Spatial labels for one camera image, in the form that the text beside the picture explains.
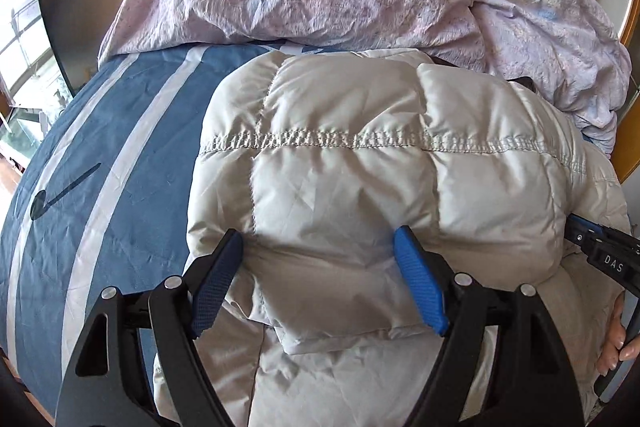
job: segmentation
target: window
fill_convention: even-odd
[[[0,129],[0,152],[30,160],[71,101],[38,0],[0,0],[0,83],[15,109]]]

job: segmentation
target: hand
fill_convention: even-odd
[[[596,369],[603,377],[609,369],[615,369],[619,361],[634,359],[640,353],[640,335],[622,349],[626,337],[626,331],[621,322],[624,305],[625,293],[622,292],[618,295],[616,303],[613,305],[613,312],[609,318],[609,327],[602,346],[602,353],[596,362]]]

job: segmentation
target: white down jacket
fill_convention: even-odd
[[[538,288],[590,409],[620,288],[563,244],[571,212],[629,230],[609,161],[525,87],[416,50],[254,58],[211,99],[189,207],[192,256],[245,239],[197,342],[218,396],[236,426],[401,426],[441,343],[392,254],[410,225],[485,286]],[[157,363],[154,388],[177,419]]]

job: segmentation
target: stitched seam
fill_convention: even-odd
[[[432,197],[433,197],[433,203],[434,203],[433,221],[438,227],[435,233],[439,235],[440,230],[442,230],[441,222],[440,222],[440,204],[442,203],[442,200],[440,198],[440,186],[439,186],[440,180],[438,179],[438,166],[436,165],[435,158],[433,157],[433,155],[429,154],[428,151],[425,151],[424,149],[422,150],[422,152],[426,153],[423,156],[426,156],[426,161],[428,161],[431,164],[431,168],[433,169],[433,172],[435,172],[436,174],[433,177],[433,182],[431,183],[431,190],[432,190]]]
[[[315,341],[330,341],[333,339],[350,339],[351,337],[362,337],[364,335],[372,335],[373,333],[380,333],[383,331],[394,331],[394,330],[405,330],[407,328],[415,328],[418,326],[424,326],[424,322],[418,322],[415,324],[407,324],[405,326],[394,326],[391,328],[380,328],[377,330],[363,331],[361,333],[349,333],[348,335],[327,335],[326,337],[304,337],[304,338],[293,338],[293,342],[296,344],[301,344],[302,342],[315,342]],[[282,328],[282,338],[286,338],[288,336],[287,331]]]
[[[569,155],[561,155],[558,152],[552,151],[543,142],[537,142],[532,139],[522,139],[516,136],[503,137],[494,141],[477,142],[472,138],[461,138],[455,135],[433,136],[427,133],[419,134],[415,132],[367,132],[363,134],[349,134],[344,132],[299,129],[280,133],[259,134],[244,131],[235,136],[225,135],[215,137],[201,147],[198,156],[239,148],[261,150],[284,146],[341,147],[352,149],[413,146],[428,152],[477,154],[520,150],[523,152],[548,154],[569,170],[587,174],[586,166],[583,165],[582,162],[572,161]]]
[[[249,410],[246,415],[246,424],[249,425],[251,421],[251,411],[254,408],[254,396],[255,396],[255,381],[258,378],[258,369],[260,369],[260,358],[262,357],[262,349],[264,347],[264,340],[266,338],[266,325],[262,325],[262,341],[260,342],[260,349],[258,350],[258,360],[255,363],[255,372],[254,372],[254,384],[251,387],[251,397],[249,399]]]
[[[260,290],[260,309],[262,310],[262,315],[267,317],[269,319],[269,323],[271,324],[272,323],[271,317],[267,313],[267,308],[264,305],[264,291],[262,291],[262,288],[260,286],[258,286],[258,289]]]
[[[267,92],[265,93],[264,98],[262,99],[262,107],[260,108],[260,111],[258,111],[258,121],[257,121],[256,126],[255,126],[256,127],[256,131],[257,131],[255,133],[256,139],[259,136],[260,130],[262,129],[262,124],[264,123],[264,107],[267,104],[267,97],[269,96],[269,94],[271,92],[271,87],[273,87],[273,83],[276,81],[276,77],[280,73],[280,68],[282,68],[282,64],[283,63],[281,63],[278,66],[278,69],[273,74],[273,78],[271,79],[271,82],[269,83],[269,87],[267,87]],[[256,158],[257,158],[257,155],[252,157],[252,159],[251,159],[251,168],[249,169],[249,192],[251,193],[251,220],[252,220],[252,230],[254,231],[254,235],[257,235],[256,226],[255,226],[256,225],[256,223],[255,223],[255,195],[254,195],[254,182],[253,182],[253,179],[254,179],[254,167],[255,167],[255,159]]]
[[[556,205],[556,197],[554,195],[554,186],[551,183],[551,176],[549,175],[549,171],[548,171],[548,169],[545,168],[544,164],[542,164],[541,166],[542,166],[542,170],[543,170],[543,172],[545,173],[545,176],[546,176],[546,183],[549,186],[549,197],[551,198],[551,207],[553,208],[553,212],[555,214],[556,213],[556,208],[558,208],[558,210],[560,210],[560,211],[562,211],[562,209],[559,208],[559,205]],[[558,234],[558,226],[556,224],[556,220],[555,219],[553,219],[553,221],[551,222],[551,227],[553,227],[554,236],[558,237],[559,236],[559,234]]]
[[[608,182],[614,185],[620,185],[620,180],[617,178],[609,178],[608,176],[592,176],[591,181],[594,182]]]

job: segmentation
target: clamp jaw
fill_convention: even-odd
[[[183,427],[233,427],[193,340],[210,328],[242,261],[242,236],[228,230],[184,277],[154,290],[102,291],[78,338],[62,382],[58,427],[179,427],[158,414],[146,378],[139,329],[152,329]]]
[[[396,261],[425,324],[444,336],[436,364],[405,426],[584,425],[577,382],[558,330],[535,288],[488,289],[424,250],[409,227],[394,238]],[[459,421],[484,328],[498,326],[480,414]]]

